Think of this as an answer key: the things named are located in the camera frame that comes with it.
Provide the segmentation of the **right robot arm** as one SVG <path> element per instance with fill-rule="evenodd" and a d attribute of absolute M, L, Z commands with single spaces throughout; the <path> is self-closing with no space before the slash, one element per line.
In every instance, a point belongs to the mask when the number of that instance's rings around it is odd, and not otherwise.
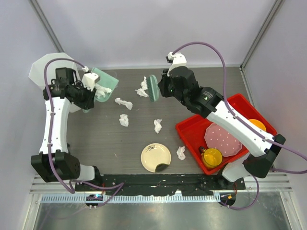
<path fill-rule="evenodd" d="M 224 97 L 211 87 L 201 87 L 194 72 L 187 67 L 164 69 L 158 88 L 163 97 L 174 97 L 190 112 L 216 123 L 247 148 L 250 155 L 242 162 L 228 163 L 217 176 L 217 185 L 228 189 L 245 176 L 265 178 L 286 139 L 272 135 L 252 124 L 224 101 Z"/>

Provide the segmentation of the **green hand brush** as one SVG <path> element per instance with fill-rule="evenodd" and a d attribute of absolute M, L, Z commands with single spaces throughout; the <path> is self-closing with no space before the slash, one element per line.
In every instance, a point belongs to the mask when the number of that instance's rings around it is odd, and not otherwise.
<path fill-rule="evenodd" d="M 148 95 L 151 102 L 156 102 L 160 97 L 160 89 L 158 87 L 157 78 L 154 75 L 150 75 L 146 79 Z"/>

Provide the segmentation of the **green dustpan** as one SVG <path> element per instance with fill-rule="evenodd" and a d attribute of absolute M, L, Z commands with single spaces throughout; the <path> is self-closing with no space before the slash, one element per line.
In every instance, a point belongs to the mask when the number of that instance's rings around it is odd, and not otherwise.
<path fill-rule="evenodd" d="M 109 75 L 108 73 L 98 69 L 98 68 L 93 68 L 91 70 L 92 73 L 96 73 L 100 76 L 100 81 L 96 84 L 99 84 L 103 87 L 108 87 L 112 90 L 111 94 L 113 93 L 114 89 L 117 87 L 119 80 L 111 75 Z M 111 94 L 109 94 L 106 98 L 101 98 L 98 99 L 96 96 L 94 97 L 94 103 L 95 102 L 99 102 L 99 103 L 104 103 L 106 102 Z"/>

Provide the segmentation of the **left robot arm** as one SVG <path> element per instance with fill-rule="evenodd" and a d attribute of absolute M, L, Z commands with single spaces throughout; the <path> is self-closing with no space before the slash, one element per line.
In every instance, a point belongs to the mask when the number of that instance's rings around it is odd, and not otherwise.
<path fill-rule="evenodd" d="M 102 179 L 95 166 L 80 164 L 70 154 L 67 143 L 67 122 L 70 107 L 74 104 L 83 110 L 94 107 L 95 91 L 88 90 L 77 79 L 71 68 L 57 68 L 55 78 L 43 90 L 46 106 L 46 124 L 39 154 L 31 157 L 31 165 L 45 182 L 62 180 L 85 181 L 91 191 L 101 188 Z"/>

